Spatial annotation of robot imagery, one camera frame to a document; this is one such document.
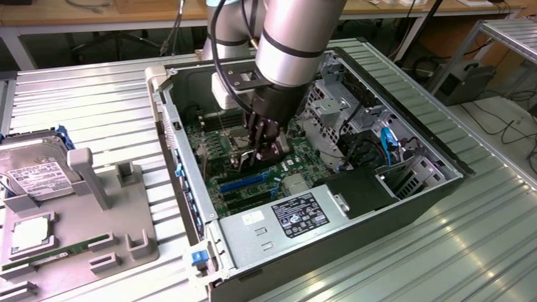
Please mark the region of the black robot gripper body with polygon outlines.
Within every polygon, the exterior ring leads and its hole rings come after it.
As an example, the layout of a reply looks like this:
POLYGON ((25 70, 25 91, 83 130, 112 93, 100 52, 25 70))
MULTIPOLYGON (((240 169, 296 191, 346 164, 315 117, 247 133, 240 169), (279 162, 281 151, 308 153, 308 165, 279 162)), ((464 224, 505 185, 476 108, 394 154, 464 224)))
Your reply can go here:
POLYGON ((308 89, 308 84, 297 87, 279 85, 256 87, 252 98, 252 113, 245 115, 245 126, 253 125, 251 120, 256 117, 275 121, 281 127, 287 127, 296 115, 308 89))

